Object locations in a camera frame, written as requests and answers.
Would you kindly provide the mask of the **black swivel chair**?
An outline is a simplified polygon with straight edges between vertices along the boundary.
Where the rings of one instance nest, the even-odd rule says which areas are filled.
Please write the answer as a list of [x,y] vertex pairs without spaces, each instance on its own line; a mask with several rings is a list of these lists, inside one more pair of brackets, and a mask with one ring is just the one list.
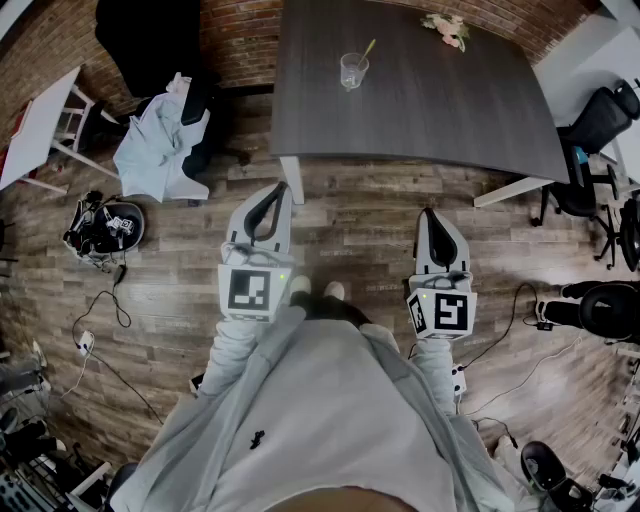
[[593,512],[593,494],[570,478],[555,452],[541,441],[521,450],[521,469],[537,496],[540,512]]

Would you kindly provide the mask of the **light blue garment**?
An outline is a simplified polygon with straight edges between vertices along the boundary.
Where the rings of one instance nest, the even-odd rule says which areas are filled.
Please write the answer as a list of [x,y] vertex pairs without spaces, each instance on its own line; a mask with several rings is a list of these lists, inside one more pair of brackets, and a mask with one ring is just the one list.
[[[188,94],[194,90],[192,79]],[[193,148],[203,141],[210,118],[205,111],[193,124],[182,122],[188,94],[166,91],[152,98],[142,114],[130,118],[113,156],[123,196],[147,195],[158,202],[208,198],[209,188],[183,170]]]

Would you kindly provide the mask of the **person's right forearm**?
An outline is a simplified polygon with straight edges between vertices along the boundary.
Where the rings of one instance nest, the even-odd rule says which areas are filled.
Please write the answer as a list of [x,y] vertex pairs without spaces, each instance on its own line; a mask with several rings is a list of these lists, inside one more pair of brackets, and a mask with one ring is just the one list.
[[427,380],[436,404],[447,416],[456,415],[453,383],[453,359],[448,340],[418,341],[413,364]]

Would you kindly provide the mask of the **person's grey hoodie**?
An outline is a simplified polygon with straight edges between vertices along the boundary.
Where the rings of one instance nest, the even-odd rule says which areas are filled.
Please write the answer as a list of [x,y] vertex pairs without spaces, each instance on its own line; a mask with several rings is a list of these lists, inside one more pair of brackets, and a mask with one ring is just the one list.
[[516,512],[476,428],[386,328],[299,307],[272,325],[264,373],[181,399],[114,512]]

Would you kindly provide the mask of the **person's left forearm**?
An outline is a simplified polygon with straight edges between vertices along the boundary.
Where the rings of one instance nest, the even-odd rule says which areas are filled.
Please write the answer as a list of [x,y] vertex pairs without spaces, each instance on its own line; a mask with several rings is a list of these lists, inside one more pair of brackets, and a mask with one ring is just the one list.
[[256,379],[269,366],[270,343],[277,328],[251,321],[223,320],[216,335],[197,396],[216,400],[245,380]]

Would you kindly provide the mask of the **black round stool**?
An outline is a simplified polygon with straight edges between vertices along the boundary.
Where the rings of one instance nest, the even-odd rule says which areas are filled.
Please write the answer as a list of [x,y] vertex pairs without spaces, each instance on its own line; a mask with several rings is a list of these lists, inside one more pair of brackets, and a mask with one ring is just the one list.
[[115,493],[122,487],[122,485],[134,474],[138,467],[137,463],[127,463],[121,466],[113,476],[109,490],[105,498],[105,509],[111,506],[111,500]]

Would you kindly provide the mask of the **pink and white flower bouquet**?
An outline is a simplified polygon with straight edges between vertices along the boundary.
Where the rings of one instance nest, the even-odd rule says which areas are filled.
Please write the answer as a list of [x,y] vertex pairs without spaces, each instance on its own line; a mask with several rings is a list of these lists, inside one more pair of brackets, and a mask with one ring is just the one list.
[[457,48],[462,53],[466,51],[469,30],[461,16],[437,13],[426,14],[420,19],[420,23],[424,28],[437,31],[445,44]]

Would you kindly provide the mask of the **black mesh office chair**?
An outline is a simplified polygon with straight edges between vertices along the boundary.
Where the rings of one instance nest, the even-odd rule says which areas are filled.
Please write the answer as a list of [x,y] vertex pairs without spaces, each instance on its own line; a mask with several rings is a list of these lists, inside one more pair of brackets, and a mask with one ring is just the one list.
[[606,253],[610,253],[612,262],[607,264],[608,269],[615,266],[618,234],[614,231],[611,216],[602,220],[597,215],[599,207],[594,186],[596,184],[610,186],[613,197],[618,199],[617,176],[612,166],[607,167],[605,175],[594,175],[590,170],[589,157],[600,153],[607,144],[630,128],[638,119],[640,119],[640,99],[626,81],[621,81],[619,87],[614,90],[607,87],[598,88],[576,120],[568,126],[557,129],[569,182],[567,184],[554,182],[543,186],[539,216],[531,220],[532,226],[541,226],[549,199],[554,198],[556,213],[566,213],[597,221],[606,232],[607,242],[602,253],[596,255],[594,259],[599,261]]

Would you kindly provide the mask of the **red book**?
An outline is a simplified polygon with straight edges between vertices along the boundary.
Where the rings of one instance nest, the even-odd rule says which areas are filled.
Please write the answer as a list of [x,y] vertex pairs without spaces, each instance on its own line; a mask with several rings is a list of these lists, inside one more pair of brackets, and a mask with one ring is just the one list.
[[15,118],[14,127],[12,129],[12,133],[11,133],[11,139],[12,140],[17,138],[22,133],[22,131],[24,129],[24,125],[26,123],[26,118],[27,118],[27,116],[28,116],[28,114],[30,112],[32,104],[33,104],[33,99],[29,99],[27,102],[25,102],[21,106],[21,108],[20,108],[20,110],[19,110],[19,112],[18,112],[18,114],[17,114],[17,116]]

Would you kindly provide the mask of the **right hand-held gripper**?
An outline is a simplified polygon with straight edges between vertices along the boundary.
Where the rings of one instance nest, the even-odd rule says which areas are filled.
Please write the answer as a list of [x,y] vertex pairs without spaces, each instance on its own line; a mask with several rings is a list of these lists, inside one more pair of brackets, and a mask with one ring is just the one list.
[[472,334],[477,294],[467,241],[443,215],[425,208],[419,215],[415,270],[406,304],[418,340],[459,340]]

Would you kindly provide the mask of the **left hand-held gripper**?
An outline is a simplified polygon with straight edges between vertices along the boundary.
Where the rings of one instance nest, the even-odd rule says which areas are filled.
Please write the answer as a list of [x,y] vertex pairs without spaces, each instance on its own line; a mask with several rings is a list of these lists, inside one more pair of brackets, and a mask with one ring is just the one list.
[[295,261],[270,250],[290,248],[292,213],[292,192],[284,182],[255,192],[232,213],[228,242],[221,246],[222,263],[218,265],[220,309],[225,319],[274,321],[288,293]]

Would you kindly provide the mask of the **small yellow-green spoon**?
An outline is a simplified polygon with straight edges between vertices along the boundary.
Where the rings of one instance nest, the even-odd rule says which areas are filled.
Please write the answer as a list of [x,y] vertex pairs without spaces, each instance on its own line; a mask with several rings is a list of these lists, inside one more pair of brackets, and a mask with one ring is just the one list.
[[367,48],[362,53],[354,53],[349,62],[349,67],[356,73],[364,74],[369,67],[368,56],[376,44],[376,39],[372,39]]

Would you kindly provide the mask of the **white table leg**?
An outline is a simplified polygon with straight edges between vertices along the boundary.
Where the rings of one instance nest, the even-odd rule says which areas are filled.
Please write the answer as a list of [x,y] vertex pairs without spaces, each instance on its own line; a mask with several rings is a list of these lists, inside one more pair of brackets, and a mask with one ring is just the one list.
[[296,205],[305,203],[300,161],[297,156],[282,156],[279,158],[286,182],[291,189],[293,202]]
[[476,208],[485,207],[504,201],[511,197],[530,192],[532,190],[543,188],[544,186],[550,185],[552,183],[553,181],[548,179],[534,177],[522,178],[494,191],[476,197],[473,200],[473,206]]

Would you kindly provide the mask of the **person's black trousers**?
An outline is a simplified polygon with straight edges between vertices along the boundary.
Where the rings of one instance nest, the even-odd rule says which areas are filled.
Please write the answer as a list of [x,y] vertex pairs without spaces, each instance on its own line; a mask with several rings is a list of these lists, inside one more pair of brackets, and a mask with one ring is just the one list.
[[305,319],[347,321],[360,328],[370,324],[371,320],[357,307],[334,296],[317,296],[304,291],[291,295],[290,306],[301,307],[305,311]]

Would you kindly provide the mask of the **clear drinking glass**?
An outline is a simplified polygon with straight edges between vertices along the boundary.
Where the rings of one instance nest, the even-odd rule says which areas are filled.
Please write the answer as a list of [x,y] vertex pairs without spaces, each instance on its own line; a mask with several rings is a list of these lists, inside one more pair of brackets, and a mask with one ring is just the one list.
[[340,60],[340,81],[342,86],[351,91],[358,88],[369,68],[369,61],[358,53],[347,53]]

